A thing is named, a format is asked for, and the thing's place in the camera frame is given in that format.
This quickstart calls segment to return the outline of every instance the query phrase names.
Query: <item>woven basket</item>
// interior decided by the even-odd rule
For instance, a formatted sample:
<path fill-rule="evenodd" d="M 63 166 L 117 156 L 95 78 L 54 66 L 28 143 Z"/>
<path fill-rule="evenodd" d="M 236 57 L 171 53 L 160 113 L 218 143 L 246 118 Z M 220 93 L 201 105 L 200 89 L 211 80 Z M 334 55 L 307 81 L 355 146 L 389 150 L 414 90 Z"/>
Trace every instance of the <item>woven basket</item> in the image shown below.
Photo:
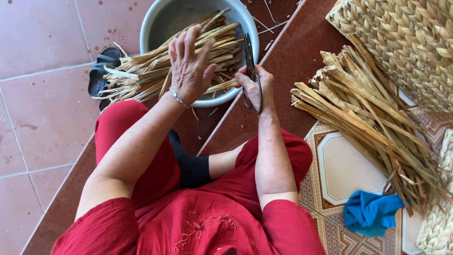
<path fill-rule="evenodd" d="M 453 129 L 447 129 L 439 155 L 439 167 L 445 170 L 441 175 L 453 192 Z M 435 202 L 423 216 L 416 245 L 426 254 L 453 254 L 453 206 L 442 200 L 442 212 Z"/>
<path fill-rule="evenodd" d="M 452 16 L 453 0 L 339 0 L 326 19 L 418 106 L 453 112 Z"/>

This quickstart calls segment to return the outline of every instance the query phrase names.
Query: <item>foot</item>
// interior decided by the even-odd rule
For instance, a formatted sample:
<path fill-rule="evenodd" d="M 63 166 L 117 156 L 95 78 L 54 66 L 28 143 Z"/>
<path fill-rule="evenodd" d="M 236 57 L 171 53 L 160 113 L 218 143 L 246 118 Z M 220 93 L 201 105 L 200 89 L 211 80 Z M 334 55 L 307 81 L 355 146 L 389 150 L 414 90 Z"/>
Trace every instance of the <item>foot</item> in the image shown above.
<path fill-rule="evenodd" d="M 180 188 L 198 188 L 211 181 L 209 177 L 209 156 L 195 157 L 187 154 L 181 146 L 179 135 L 173 129 L 169 131 L 170 144 L 173 147 L 176 162 L 181 170 Z"/>

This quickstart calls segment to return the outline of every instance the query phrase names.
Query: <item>blue cloth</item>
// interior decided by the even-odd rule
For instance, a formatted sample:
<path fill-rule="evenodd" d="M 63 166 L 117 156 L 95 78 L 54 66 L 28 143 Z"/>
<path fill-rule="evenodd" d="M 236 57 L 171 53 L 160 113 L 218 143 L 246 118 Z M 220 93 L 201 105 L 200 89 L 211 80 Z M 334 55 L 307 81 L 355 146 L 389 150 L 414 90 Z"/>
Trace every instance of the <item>blue cloth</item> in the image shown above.
<path fill-rule="evenodd" d="M 395 213 L 402 207 L 403 201 L 397 195 L 357 191 L 344 206 L 344 222 L 352 232 L 367 237 L 384 236 L 387 228 L 395 227 Z"/>

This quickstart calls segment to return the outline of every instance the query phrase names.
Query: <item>red shirt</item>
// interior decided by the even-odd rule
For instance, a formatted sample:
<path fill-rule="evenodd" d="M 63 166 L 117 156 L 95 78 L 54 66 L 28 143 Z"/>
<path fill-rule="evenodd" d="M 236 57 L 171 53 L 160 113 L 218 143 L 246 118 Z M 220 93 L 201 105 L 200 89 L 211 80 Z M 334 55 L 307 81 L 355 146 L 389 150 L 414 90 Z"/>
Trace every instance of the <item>red shirt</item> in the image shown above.
<path fill-rule="evenodd" d="M 181 190 L 136 215 L 132 200 L 106 201 L 80 217 L 56 254 L 324 254 L 310 214 L 288 200 L 264 207 L 262 222 L 223 195 Z"/>

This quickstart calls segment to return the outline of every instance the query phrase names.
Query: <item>hand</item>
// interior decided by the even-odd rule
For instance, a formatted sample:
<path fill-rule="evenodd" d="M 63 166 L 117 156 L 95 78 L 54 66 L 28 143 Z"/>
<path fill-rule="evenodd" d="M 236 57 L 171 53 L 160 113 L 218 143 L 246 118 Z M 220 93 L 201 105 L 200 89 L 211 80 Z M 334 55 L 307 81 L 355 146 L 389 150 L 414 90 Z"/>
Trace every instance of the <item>hand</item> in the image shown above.
<path fill-rule="evenodd" d="M 200 54 L 195 55 L 195 42 L 200 31 L 200 25 L 192 26 L 169 43 L 171 88 L 187 105 L 191 105 L 206 92 L 217 68 L 216 64 L 206 68 L 207 58 L 216 42 L 214 38 L 205 42 Z"/>
<path fill-rule="evenodd" d="M 237 82 L 244 88 L 246 96 L 250 99 L 255 109 L 260 108 L 260 92 L 258 83 L 253 82 L 247 75 L 247 66 L 243 66 L 235 75 Z M 255 65 L 255 73 L 260 78 L 261 93 L 263 94 L 263 113 L 275 113 L 274 106 L 274 76 L 260 65 Z"/>

